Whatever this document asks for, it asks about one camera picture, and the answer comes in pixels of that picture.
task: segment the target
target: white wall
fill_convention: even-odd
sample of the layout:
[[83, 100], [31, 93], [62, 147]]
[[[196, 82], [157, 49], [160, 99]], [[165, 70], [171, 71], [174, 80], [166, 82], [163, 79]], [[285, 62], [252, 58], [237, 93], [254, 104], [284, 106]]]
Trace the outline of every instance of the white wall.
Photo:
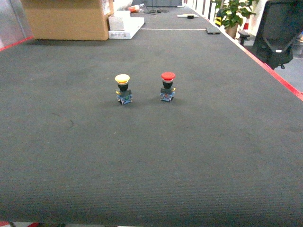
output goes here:
[[259, 0], [258, 4], [253, 5], [253, 12], [256, 13], [256, 15], [251, 15], [250, 16], [250, 33], [254, 36], [257, 35], [257, 31], [261, 22], [261, 18], [262, 18], [262, 14], [263, 14], [263, 10], [264, 10], [264, 6], [265, 3], [268, 0]]

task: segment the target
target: white box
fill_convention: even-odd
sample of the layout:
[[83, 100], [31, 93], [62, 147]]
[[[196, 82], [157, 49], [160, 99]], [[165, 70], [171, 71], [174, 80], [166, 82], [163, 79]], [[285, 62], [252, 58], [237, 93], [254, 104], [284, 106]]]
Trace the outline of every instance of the white box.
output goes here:
[[131, 11], [116, 11], [108, 18], [109, 27], [112, 31], [124, 31], [130, 25]]
[[144, 24], [143, 17], [131, 17], [130, 26], [125, 31], [109, 31], [110, 39], [131, 39]]

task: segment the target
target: office chair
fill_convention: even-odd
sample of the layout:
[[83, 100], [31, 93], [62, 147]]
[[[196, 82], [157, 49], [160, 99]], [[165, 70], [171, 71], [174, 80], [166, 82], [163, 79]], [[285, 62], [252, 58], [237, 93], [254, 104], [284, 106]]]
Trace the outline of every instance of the office chair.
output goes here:
[[257, 36], [252, 46], [244, 46], [250, 36], [239, 31], [240, 44], [272, 69], [293, 59], [292, 44], [303, 31], [303, 0], [266, 2]]

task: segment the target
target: green leaves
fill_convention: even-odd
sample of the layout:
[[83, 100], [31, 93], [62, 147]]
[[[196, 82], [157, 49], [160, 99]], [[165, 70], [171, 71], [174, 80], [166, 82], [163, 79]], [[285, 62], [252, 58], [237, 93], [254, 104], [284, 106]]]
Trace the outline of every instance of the green leaves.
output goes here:
[[[220, 8], [221, 0], [212, 0], [216, 3], [216, 9]], [[237, 23], [241, 26], [243, 24], [242, 17], [249, 17], [251, 14], [252, 3], [255, 0], [225, 0], [223, 8], [221, 9], [222, 25], [227, 27], [233, 27]]]

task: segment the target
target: small black device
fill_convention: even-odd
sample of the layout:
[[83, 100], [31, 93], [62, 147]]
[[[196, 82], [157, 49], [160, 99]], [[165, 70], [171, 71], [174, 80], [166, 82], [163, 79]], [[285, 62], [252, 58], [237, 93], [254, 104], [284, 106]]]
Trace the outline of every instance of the small black device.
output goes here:
[[220, 34], [221, 31], [215, 26], [207, 26], [206, 31], [208, 34]]

